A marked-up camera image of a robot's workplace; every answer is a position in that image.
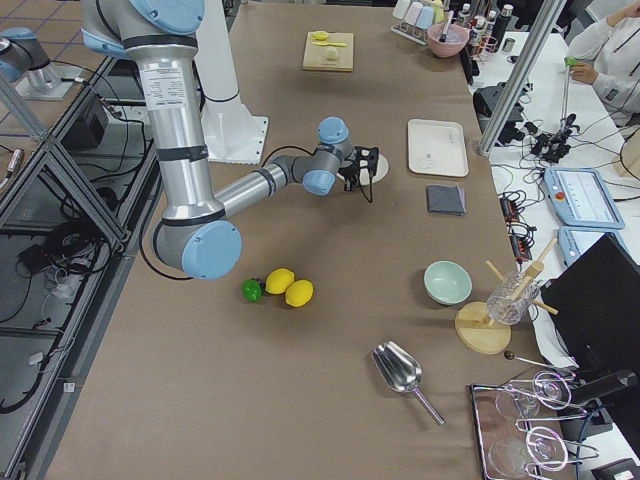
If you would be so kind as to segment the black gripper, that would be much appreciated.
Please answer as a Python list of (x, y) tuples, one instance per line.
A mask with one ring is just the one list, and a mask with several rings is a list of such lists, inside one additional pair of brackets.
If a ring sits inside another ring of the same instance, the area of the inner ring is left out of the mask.
[(378, 170), (379, 154), (378, 147), (354, 147), (352, 154), (342, 162), (339, 168), (339, 176), (344, 182), (345, 191), (351, 192), (357, 187), (363, 187), (362, 172), (367, 174), (369, 184), (372, 184)]

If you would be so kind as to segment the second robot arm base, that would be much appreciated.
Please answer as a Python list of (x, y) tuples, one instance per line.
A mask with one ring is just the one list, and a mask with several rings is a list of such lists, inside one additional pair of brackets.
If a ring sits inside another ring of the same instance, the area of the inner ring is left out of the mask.
[(26, 27), (1, 32), (1, 75), (28, 100), (61, 101), (71, 88), (35, 33)]

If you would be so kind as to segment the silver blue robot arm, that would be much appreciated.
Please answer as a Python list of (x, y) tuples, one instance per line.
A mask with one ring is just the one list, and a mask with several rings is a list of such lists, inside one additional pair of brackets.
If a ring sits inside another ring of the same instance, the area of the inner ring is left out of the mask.
[(215, 192), (199, 99), (205, 89), (193, 72), (204, 2), (85, 1), (82, 7), (85, 45), (130, 59), (139, 70), (167, 197), (153, 239), (164, 264), (194, 279), (226, 275), (242, 250), (231, 216), (291, 183), (324, 196), (338, 176), (378, 155), (377, 148), (354, 145), (341, 118), (328, 117), (319, 124), (312, 154), (276, 157)]

